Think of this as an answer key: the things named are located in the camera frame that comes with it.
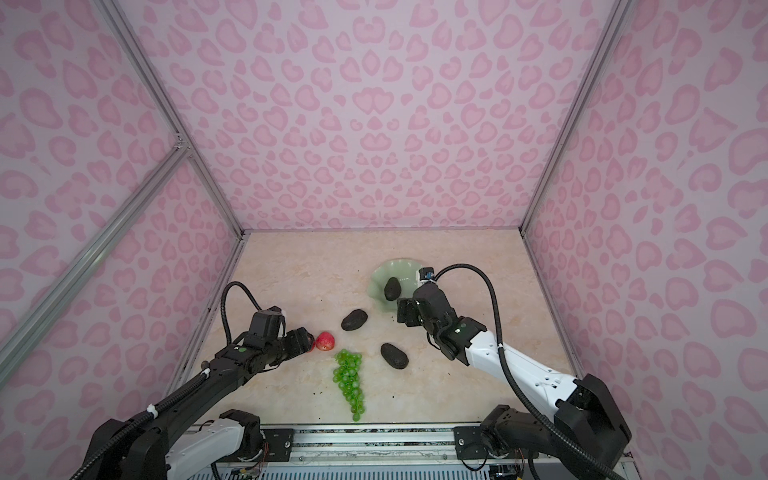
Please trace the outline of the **red apple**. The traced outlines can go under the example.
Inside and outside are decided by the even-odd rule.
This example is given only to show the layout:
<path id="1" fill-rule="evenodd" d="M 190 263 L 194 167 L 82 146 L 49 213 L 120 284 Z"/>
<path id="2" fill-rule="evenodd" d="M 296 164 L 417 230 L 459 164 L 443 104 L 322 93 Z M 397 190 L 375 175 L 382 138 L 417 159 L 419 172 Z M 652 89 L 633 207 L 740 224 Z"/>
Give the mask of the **red apple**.
<path id="1" fill-rule="evenodd" d="M 324 331 L 316 337 L 313 347 L 319 351 L 331 351 L 335 345 L 335 337 L 330 332 Z"/>

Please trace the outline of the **dark avocado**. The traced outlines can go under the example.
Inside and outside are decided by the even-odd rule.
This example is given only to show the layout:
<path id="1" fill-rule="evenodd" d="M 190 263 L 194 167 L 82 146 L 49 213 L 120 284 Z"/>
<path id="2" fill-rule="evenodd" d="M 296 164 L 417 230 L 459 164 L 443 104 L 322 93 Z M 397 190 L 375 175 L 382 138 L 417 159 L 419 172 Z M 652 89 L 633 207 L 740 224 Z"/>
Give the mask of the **dark avocado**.
<path id="1" fill-rule="evenodd" d="M 344 317 L 341 322 L 343 331 L 355 331 L 361 328 L 368 320 L 369 316 L 362 309 L 354 309 Z"/>
<path id="2" fill-rule="evenodd" d="M 404 370 L 409 365 L 407 354 L 391 343 L 382 344 L 380 354 L 384 361 L 393 369 Z"/>
<path id="3" fill-rule="evenodd" d="M 397 277 L 390 277 L 384 286 L 384 297 L 386 301 L 397 301 L 402 295 L 402 286 Z"/>

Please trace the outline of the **green grape bunch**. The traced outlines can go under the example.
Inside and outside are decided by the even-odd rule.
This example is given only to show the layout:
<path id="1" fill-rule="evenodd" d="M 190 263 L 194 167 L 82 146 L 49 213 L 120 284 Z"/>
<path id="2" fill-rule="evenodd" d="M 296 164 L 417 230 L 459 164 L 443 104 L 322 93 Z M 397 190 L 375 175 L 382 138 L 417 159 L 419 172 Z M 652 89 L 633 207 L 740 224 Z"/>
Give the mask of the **green grape bunch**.
<path id="1" fill-rule="evenodd" d="M 332 380 L 349 405 L 352 421 L 359 422 L 365 413 L 365 398 L 360 376 L 362 355 L 342 349 L 334 359 L 337 367 L 333 371 Z"/>

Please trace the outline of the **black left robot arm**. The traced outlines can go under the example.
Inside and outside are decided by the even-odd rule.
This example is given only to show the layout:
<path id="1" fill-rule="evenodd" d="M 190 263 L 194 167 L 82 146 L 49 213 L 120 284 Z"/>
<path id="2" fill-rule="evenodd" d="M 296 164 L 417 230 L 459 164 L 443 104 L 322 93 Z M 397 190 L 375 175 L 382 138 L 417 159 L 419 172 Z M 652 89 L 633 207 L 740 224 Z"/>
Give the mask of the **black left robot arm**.
<path id="1" fill-rule="evenodd" d="M 201 371 L 162 400 L 125 421 L 110 419 L 93 434 L 74 479 L 167 479 L 171 447 L 208 410 L 254 376 L 311 351 L 315 337 L 304 327 L 287 331 L 282 310 L 253 314 L 249 328 Z"/>

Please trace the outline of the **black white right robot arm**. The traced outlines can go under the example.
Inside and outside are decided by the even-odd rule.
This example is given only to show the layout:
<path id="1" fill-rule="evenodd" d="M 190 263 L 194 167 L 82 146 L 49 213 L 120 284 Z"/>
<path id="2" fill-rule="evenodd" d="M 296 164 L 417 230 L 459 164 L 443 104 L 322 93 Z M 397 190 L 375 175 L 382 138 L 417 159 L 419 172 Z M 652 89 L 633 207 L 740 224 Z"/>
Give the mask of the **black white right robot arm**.
<path id="1" fill-rule="evenodd" d="M 476 427 L 471 454 L 544 454 L 578 479 L 618 478 L 614 468 L 632 434 L 602 380 L 559 372 L 501 343 L 482 323 L 458 315 L 434 282 L 398 299 L 397 320 L 423 328 L 447 359 L 501 380 L 522 403 L 521 410 L 496 406 Z"/>

